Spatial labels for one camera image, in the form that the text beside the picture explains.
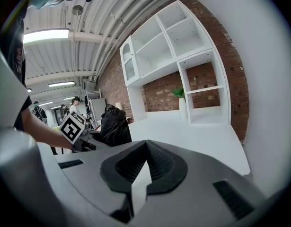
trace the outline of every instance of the black plastic bag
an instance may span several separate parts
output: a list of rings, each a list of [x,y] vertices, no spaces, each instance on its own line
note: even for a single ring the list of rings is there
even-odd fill
[[[101,131],[100,134],[93,135],[94,139],[110,146],[119,146],[132,141],[124,111],[113,105],[107,105],[101,117]]]

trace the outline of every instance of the rectangular light fixture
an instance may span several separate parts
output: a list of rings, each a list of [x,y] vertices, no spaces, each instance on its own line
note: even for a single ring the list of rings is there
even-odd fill
[[[69,29],[47,29],[31,32],[23,36],[23,43],[30,43],[39,40],[69,38]]]
[[[53,102],[45,103],[45,104],[40,104],[39,106],[47,105],[47,104],[52,104]]]
[[[68,97],[68,98],[64,98],[64,100],[70,100],[73,99],[74,97]]]
[[[57,83],[50,83],[49,87],[59,87],[59,86],[65,86],[65,85],[74,85],[74,81],[66,81],[66,82],[57,82]]]

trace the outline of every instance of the white desk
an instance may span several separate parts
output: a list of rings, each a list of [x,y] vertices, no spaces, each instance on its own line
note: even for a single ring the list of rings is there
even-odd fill
[[[150,115],[129,124],[133,141],[156,140],[179,146],[214,157],[240,175],[250,173],[244,150],[231,125],[191,127],[187,120],[175,114]]]

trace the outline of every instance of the green plant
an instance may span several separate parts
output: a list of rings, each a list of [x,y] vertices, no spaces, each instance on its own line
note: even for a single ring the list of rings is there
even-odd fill
[[[172,90],[172,93],[174,96],[178,98],[183,98],[184,97],[184,90],[182,87],[179,87],[179,89]]]

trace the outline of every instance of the potted plant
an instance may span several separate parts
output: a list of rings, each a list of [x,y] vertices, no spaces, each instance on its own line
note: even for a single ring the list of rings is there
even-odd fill
[[[182,119],[187,119],[187,108],[186,108],[186,102],[184,99],[184,90],[182,87],[179,87],[179,89],[175,89],[172,91],[174,96],[179,98],[179,111]]]

